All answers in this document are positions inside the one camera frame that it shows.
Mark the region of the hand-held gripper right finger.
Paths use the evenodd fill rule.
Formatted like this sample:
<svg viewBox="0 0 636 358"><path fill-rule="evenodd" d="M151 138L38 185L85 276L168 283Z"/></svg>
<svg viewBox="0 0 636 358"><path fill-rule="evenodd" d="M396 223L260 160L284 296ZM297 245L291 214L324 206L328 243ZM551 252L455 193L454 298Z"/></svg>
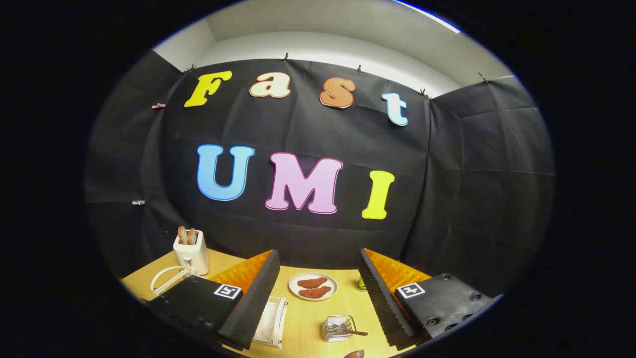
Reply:
<svg viewBox="0 0 636 358"><path fill-rule="evenodd" d="M391 347L430 345L467 326L499 297L454 274L430 276L363 248L359 272Z"/></svg>

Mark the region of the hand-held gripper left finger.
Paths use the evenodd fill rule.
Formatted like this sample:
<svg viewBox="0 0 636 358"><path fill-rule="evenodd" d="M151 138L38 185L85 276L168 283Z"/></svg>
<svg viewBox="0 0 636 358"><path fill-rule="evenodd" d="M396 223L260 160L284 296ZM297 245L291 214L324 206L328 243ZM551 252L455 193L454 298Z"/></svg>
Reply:
<svg viewBox="0 0 636 358"><path fill-rule="evenodd" d="M146 304L203 344L243 351L250 348L279 270L278 250L268 250L211 278L185 278Z"/></svg>

